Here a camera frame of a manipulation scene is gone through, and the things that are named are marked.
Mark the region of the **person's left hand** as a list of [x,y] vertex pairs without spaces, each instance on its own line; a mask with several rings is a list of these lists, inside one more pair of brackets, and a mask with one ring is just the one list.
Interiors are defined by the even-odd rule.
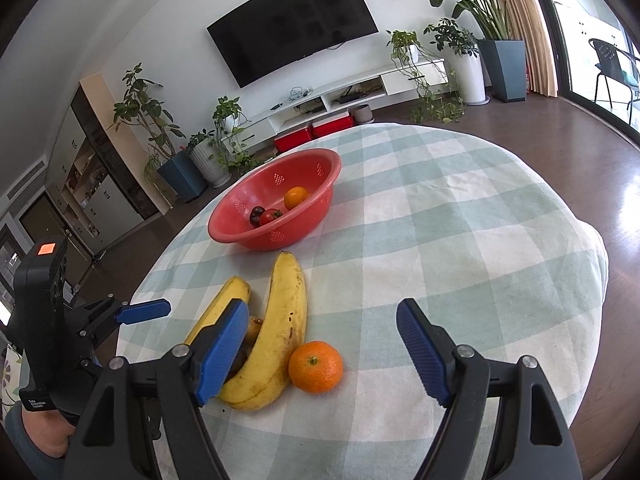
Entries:
[[76,430],[57,410],[30,412],[22,408],[22,422],[35,447],[52,458],[66,454]]

